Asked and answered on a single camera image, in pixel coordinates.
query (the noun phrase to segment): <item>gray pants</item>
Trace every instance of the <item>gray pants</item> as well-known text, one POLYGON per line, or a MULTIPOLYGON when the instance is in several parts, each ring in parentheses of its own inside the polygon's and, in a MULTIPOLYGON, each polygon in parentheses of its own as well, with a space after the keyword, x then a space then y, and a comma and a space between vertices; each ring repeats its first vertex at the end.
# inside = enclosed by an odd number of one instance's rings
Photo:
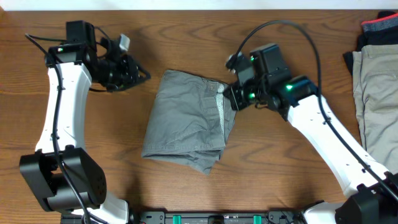
POLYGON ((398 45, 353 52, 353 90, 362 146, 398 173, 398 45))
POLYGON ((226 146, 235 111, 226 84, 167 70, 150 114, 141 156, 209 174, 226 146))

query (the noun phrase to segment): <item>wood grain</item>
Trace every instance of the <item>wood grain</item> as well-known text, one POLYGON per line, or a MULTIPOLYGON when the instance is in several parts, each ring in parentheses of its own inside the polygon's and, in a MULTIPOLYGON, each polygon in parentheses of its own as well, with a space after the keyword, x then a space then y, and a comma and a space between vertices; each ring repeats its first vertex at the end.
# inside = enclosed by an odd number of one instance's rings
MULTIPOLYGON (((342 53, 353 50, 360 22, 376 11, 90 11, 7 12, 0 23, 0 222, 58 223, 39 207, 19 173, 19 158, 34 152, 44 125, 49 92, 42 53, 25 33, 65 38, 65 21, 83 19, 111 37, 131 38, 129 53, 152 80, 124 93, 89 93, 85 138, 104 169, 108 189, 137 209, 267 210, 300 208, 316 200, 344 200, 333 174, 307 140, 281 117, 246 109, 236 115, 227 148, 211 174, 141 159, 150 110, 166 69, 224 82, 224 67, 244 37, 260 23, 289 19, 303 24, 322 58, 323 91, 341 122, 359 140, 352 81, 342 53)), ((294 75, 316 81, 312 51, 287 26, 268 27, 244 51, 276 42, 294 75)), ((43 42, 47 48, 53 43, 43 42)))

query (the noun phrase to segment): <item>black cable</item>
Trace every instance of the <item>black cable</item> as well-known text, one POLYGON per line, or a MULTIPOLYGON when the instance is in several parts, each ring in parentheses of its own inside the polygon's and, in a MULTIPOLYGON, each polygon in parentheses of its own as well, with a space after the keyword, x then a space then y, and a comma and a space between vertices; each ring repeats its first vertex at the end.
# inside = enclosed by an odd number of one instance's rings
MULTIPOLYGON (((97 222, 97 223, 99 223, 99 224, 109 224, 108 222, 106 222, 106 221, 104 221, 104 220, 102 220, 102 219, 100 219, 100 218, 98 218, 98 217, 96 217, 96 216, 94 216, 94 215, 90 215, 90 218, 93 220, 93 221, 95 221, 95 222, 97 222)), ((82 215, 81 216, 81 220, 83 221, 83 223, 85 223, 86 222, 86 216, 85 215, 82 215)))
POLYGON ((51 54, 52 54, 52 56, 56 59, 57 62, 63 63, 63 62, 61 61, 61 59, 57 56, 57 54, 56 54, 55 52, 52 52, 51 54))
POLYGON ((98 29, 102 34, 104 34, 104 36, 106 37, 106 40, 108 41, 108 48, 106 49, 106 52, 104 55, 99 56, 98 58, 105 58, 107 57, 111 51, 112 51, 112 43, 111 43, 111 39, 109 38, 109 36, 106 34, 106 32, 104 32, 100 27, 94 27, 95 29, 98 29))
POLYGON ((264 24, 261 24, 260 26, 258 26, 257 28, 255 28, 242 42, 242 44, 239 46, 238 50, 236 51, 236 53, 233 55, 234 59, 232 61, 232 65, 236 62, 236 59, 238 58, 238 54, 240 53, 240 51, 242 50, 243 46, 245 45, 245 43, 249 40, 249 38, 254 35, 257 31, 261 30, 262 28, 269 26, 269 25, 273 25, 273 24, 285 24, 285 25, 290 25, 296 29, 298 29, 304 36, 305 38, 310 42, 310 45, 313 49, 313 52, 315 54, 315 59, 317 61, 317 74, 318 74, 318 104, 319 104, 319 108, 321 111, 321 114, 323 116, 323 119, 325 119, 326 124, 329 125, 330 129, 333 131, 333 133, 335 134, 335 136, 340 140, 340 142, 347 148, 347 150, 354 156, 354 158, 364 167, 364 170, 368 171, 369 174, 375 178, 379 183, 382 189, 384 189, 389 195, 392 196, 392 198, 398 202, 398 196, 395 194, 395 192, 393 190, 391 190, 391 188, 389 186, 387 186, 387 184, 385 184, 383 182, 383 180, 370 168, 369 165, 367 165, 362 158, 360 158, 359 155, 357 155, 356 152, 354 152, 354 150, 351 148, 351 146, 348 145, 348 143, 341 137, 341 135, 339 134, 339 132, 335 129, 335 127, 331 124, 330 118, 326 115, 325 110, 323 109, 323 105, 322 105, 322 71, 321 71, 321 60, 319 57, 319 53, 318 53, 318 49, 315 46, 314 41, 311 39, 310 35, 298 24, 292 22, 292 21, 285 21, 285 20, 276 20, 276 21, 270 21, 270 22, 266 22, 264 24))
POLYGON ((34 35, 28 34, 30 38, 32 39, 37 39, 37 40, 46 40, 46 41, 54 41, 54 42, 66 42, 67 40, 62 40, 62 39, 53 39, 53 38, 46 38, 46 37, 37 37, 34 35))
MULTIPOLYGON (((44 48, 40 44, 38 44, 31 37, 31 35, 25 34, 25 36, 29 41, 31 41, 34 45, 36 45, 36 47, 38 47, 44 53, 44 55, 51 61, 51 63, 54 65, 55 73, 57 74, 57 78, 58 78, 58 87, 57 87, 58 94, 57 94, 57 101, 55 102, 55 112, 54 112, 52 134, 51 134, 52 143, 53 143, 53 147, 54 147, 54 156, 55 156, 55 160, 57 161, 57 164, 63 174, 63 177, 68 182, 68 185, 70 186, 70 188, 72 189, 73 193, 75 194, 77 200, 79 201, 79 204, 80 204, 81 208, 83 209, 85 216, 90 217, 90 213, 88 212, 88 210, 83 202, 82 197, 80 196, 79 192, 77 191, 75 184, 73 184, 70 176, 68 175, 68 172, 65 169, 65 164, 63 163, 63 161, 60 157, 60 154, 59 154, 57 125, 58 125, 58 114, 59 114, 60 104, 61 104, 60 100, 61 100, 62 90, 63 90, 61 73, 57 67, 57 64, 56 64, 54 58, 46 50, 44 50, 44 48)), ((91 224, 91 220, 89 218, 87 218, 87 220, 88 220, 87 224, 91 224)))
POLYGON ((106 90, 97 90, 97 89, 94 89, 94 88, 89 88, 89 91, 94 91, 94 92, 97 92, 97 93, 103 93, 103 92, 106 92, 106 90))

